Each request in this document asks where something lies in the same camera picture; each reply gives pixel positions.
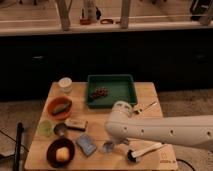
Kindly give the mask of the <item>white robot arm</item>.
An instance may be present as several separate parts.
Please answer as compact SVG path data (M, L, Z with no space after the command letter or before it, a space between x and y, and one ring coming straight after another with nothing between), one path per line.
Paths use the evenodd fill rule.
M134 138L213 151L213 115L137 119L127 102L117 101L105 130L116 144Z

